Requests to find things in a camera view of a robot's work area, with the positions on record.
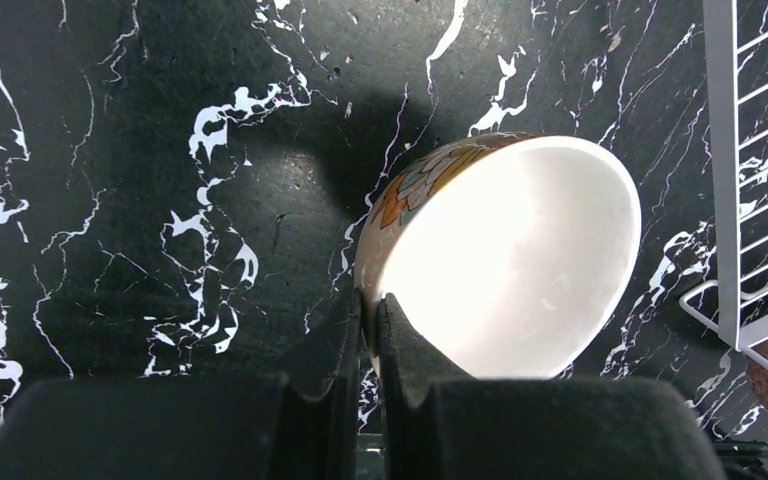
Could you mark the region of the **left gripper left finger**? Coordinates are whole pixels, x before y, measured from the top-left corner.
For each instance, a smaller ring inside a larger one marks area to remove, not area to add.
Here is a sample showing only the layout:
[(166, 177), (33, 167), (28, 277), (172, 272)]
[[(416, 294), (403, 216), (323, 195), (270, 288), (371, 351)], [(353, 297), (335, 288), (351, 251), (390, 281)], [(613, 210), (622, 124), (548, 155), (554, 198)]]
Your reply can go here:
[(0, 479), (350, 479), (358, 293), (264, 369), (40, 383), (0, 426)]

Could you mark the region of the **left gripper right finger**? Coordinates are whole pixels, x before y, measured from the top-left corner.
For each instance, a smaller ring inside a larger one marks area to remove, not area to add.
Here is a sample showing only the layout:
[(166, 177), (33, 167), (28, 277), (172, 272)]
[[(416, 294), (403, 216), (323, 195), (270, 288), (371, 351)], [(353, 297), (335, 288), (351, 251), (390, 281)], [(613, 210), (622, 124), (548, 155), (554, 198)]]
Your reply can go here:
[(646, 378), (478, 380), (376, 312), (391, 479), (722, 479), (680, 393)]

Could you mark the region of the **floral beige bowl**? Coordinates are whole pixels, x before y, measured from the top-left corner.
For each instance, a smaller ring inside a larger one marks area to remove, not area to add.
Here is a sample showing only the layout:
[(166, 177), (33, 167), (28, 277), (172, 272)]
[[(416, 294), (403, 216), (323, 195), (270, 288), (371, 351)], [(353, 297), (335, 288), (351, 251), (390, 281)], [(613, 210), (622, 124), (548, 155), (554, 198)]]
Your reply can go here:
[(391, 295), (473, 377), (556, 377), (617, 308), (641, 231), (628, 169), (592, 141), (496, 132), (443, 145), (394, 176), (359, 236), (371, 364)]

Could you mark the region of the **white wire dish rack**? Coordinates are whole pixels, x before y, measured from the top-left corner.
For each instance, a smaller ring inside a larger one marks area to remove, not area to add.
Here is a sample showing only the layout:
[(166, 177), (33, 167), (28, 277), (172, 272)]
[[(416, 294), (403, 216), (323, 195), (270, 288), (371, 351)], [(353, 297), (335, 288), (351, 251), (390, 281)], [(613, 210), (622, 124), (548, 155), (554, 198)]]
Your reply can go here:
[(716, 271), (679, 303), (768, 374), (768, 1), (703, 11)]

